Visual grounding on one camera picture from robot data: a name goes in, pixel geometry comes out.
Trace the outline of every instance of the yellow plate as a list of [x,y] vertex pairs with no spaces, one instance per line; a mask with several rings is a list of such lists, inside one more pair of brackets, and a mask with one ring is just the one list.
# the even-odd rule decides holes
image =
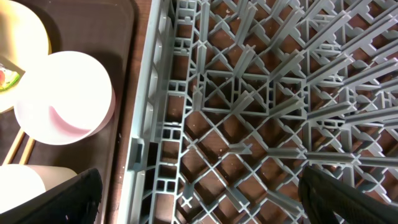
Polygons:
[[[0,0],[0,62],[8,60],[26,71],[49,52],[49,38],[39,17],[24,5]],[[0,113],[12,108],[16,90],[15,86],[0,92]]]

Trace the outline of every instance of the gray plastic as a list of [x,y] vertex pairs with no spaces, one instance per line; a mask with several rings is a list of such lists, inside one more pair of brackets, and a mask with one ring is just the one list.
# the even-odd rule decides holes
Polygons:
[[[222,2],[232,10],[232,14],[225,17],[214,14],[212,9]],[[238,212],[245,212],[238,223],[260,223],[256,215],[268,201],[277,205],[287,215],[286,223],[299,223],[302,219],[308,223],[308,217],[301,203],[279,190],[289,183],[298,186],[299,174],[305,166],[309,165],[317,166],[327,174],[341,179],[362,192],[375,192],[387,204],[398,207],[398,203],[388,197],[382,184],[387,171],[398,179],[398,151],[395,147],[385,153],[386,149],[379,144],[382,132],[388,133],[398,141],[396,131],[398,99],[394,94],[398,90],[398,79],[396,75],[393,75],[398,69],[398,59],[390,57],[398,51],[398,32],[389,30],[398,23],[398,3],[392,0],[279,0],[271,8],[266,1],[238,0],[238,3],[235,2],[232,0],[177,0],[173,4],[170,0],[152,0],[118,223],[153,223],[156,196],[159,194],[174,197],[174,204],[170,204],[173,207],[172,223],[181,223],[176,216],[177,202],[180,203],[179,207],[184,208],[192,207],[194,200],[200,204],[201,212],[190,223],[200,223],[206,217],[215,223],[221,223],[214,209],[225,198],[231,201]],[[370,2],[377,4],[383,10],[375,18],[369,13]],[[282,20],[279,14],[286,7],[292,10],[287,18]],[[255,20],[259,9],[267,12],[269,17],[260,21]],[[348,23],[356,16],[360,16],[369,24],[366,30],[352,27]],[[212,30],[209,30],[208,26],[210,18],[216,22]],[[228,23],[237,18],[241,19],[241,23],[234,35]],[[274,36],[269,38],[263,25],[271,18],[280,27]],[[199,30],[195,27],[197,20],[200,20]],[[177,37],[176,27],[179,25],[192,27],[190,38]],[[309,36],[310,29],[317,32],[312,38]],[[208,37],[219,30],[225,31],[226,35],[234,40],[232,46],[220,50],[209,43]],[[256,53],[255,45],[244,45],[245,39],[250,35],[255,35],[262,40],[267,48]],[[301,46],[301,49],[295,49],[291,54],[284,53],[280,49],[288,35]],[[389,43],[376,48],[372,45],[373,39],[379,35],[389,40]],[[229,64],[226,55],[235,46],[240,47],[243,52],[236,66],[233,67]],[[358,49],[369,55],[370,60],[356,60],[355,51]],[[197,54],[196,61],[192,59],[194,50]],[[208,50],[211,50],[215,56],[206,63]],[[261,60],[261,57],[268,52],[272,52],[281,61],[271,72]],[[173,56],[189,57],[186,80],[170,79]],[[310,71],[312,60],[321,65],[321,68],[314,72]],[[210,67],[219,61],[228,71],[210,70]],[[257,65],[263,74],[248,73],[246,69],[251,65]],[[349,67],[360,71],[351,75]],[[392,79],[381,81],[380,78],[386,75],[393,75]],[[209,79],[210,77],[225,78],[225,82],[217,86]],[[194,78],[197,78],[197,84],[193,86],[190,96],[188,87]],[[245,80],[259,80],[264,84],[254,88]],[[238,87],[237,90],[231,89],[231,98],[227,98],[221,91],[227,84]],[[285,84],[295,84],[297,88],[293,91],[284,87]],[[206,89],[210,86],[215,90],[206,95]],[[323,88],[334,90],[328,93]],[[289,99],[277,104],[275,98],[277,89]],[[267,96],[264,96],[261,90],[265,90]],[[368,91],[371,94],[365,96],[360,91]],[[206,106],[206,102],[215,95],[221,98],[229,109]],[[312,108],[313,95],[319,97],[324,104],[315,105]],[[169,122],[165,119],[168,96],[182,97],[184,100],[180,123]],[[264,111],[247,110],[246,108],[252,102],[256,102]],[[184,132],[185,118],[194,111],[200,113],[211,126],[210,130],[198,139],[191,139]],[[206,113],[219,113],[226,116],[215,124],[206,116]],[[247,136],[238,139],[238,143],[233,144],[223,136],[219,128],[231,116],[235,116],[249,131]],[[259,126],[254,127],[244,119],[244,116],[261,116],[265,119]],[[281,139],[277,147],[269,147],[258,131],[271,119],[287,133],[287,137]],[[291,128],[282,121],[283,119],[301,121],[301,123]],[[376,131],[369,134],[362,131],[362,128],[373,128]],[[198,143],[212,131],[229,148],[227,153],[218,157],[215,163],[210,162],[198,146]],[[324,140],[317,147],[312,144],[314,131],[324,136]],[[242,157],[252,154],[252,144],[244,143],[250,137],[253,137],[266,152],[266,156],[254,165],[249,165]],[[353,147],[353,137],[361,141],[356,149]],[[289,141],[293,141],[297,147],[285,147],[284,144]],[[149,155],[150,142],[158,143],[156,154]],[[176,163],[162,161],[163,142],[179,143]],[[333,152],[325,150],[329,146],[333,148]],[[201,172],[201,175],[193,182],[189,182],[180,172],[181,160],[189,151],[195,151],[206,164],[204,172]],[[247,170],[233,184],[227,183],[217,172],[217,166],[228,156],[235,156]],[[148,164],[148,157],[156,157],[156,163]],[[302,163],[291,169],[284,164],[282,159],[296,159]],[[273,160],[288,174],[275,189],[270,189],[257,173],[262,164],[268,160]],[[160,175],[161,166],[177,168],[177,175],[174,178]],[[332,166],[334,169],[331,171],[325,166]],[[363,167],[374,168],[365,171]],[[144,183],[148,170],[155,170],[155,177],[153,187],[145,189]],[[225,190],[215,201],[205,204],[195,190],[195,184],[209,173],[218,178]],[[359,175],[366,181],[356,185],[354,175]],[[257,180],[267,192],[266,197],[257,204],[251,204],[238,187],[250,177]],[[163,183],[164,187],[161,188],[159,183]],[[181,192],[178,189],[179,183],[183,183]],[[149,213],[143,214],[142,201],[146,198],[150,198],[152,206]],[[340,217],[338,219],[341,223],[344,222]]]

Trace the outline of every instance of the dark brown tray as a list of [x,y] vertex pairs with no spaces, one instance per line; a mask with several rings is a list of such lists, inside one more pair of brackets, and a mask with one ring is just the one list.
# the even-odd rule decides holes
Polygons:
[[[66,146],[36,142],[29,164],[60,166],[80,173],[90,167],[103,180],[103,200],[96,223],[104,222],[109,181],[118,131],[124,77],[129,55],[134,10],[130,0],[18,0],[42,20],[52,52],[75,50],[89,54],[107,69],[116,94],[112,120],[98,134]],[[19,130],[14,111],[0,114],[0,160],[11,147]],[[22,155],[27,136],[14,163]]]

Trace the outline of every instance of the wooden stick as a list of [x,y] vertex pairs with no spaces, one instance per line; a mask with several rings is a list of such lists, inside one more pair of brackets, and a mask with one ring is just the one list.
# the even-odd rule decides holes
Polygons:
[[24,135],[25,135],[25,132],[22,129],[20,129],[18,131],[17,137],[15,138],[14,142],[12,143],[10,150],[7,153],[7,156],[4,160],[4,162],[2,163],[3,165],[10,164],[12,162],[15,154],[17,153],[17,151],[19,149],[19,146],[21,145]]
[[35,145],[35,139],[32,139],[29,137],[29,139],[27,140],[25,149],[24,149],[24,153],[22,153],[22,157],[19,161],[19,164],[21,164],[21,165],[27,164],[27,162],[29,161],[30,154],[32,153],[34,145]]

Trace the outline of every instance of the pink cup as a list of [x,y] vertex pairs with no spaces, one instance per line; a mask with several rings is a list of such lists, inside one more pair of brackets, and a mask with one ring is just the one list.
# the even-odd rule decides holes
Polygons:
[[115,102],[111,80],[99,61],[80,52],[58,52],[26,71],[14,111],[30,137],[64,145],[104,128]]

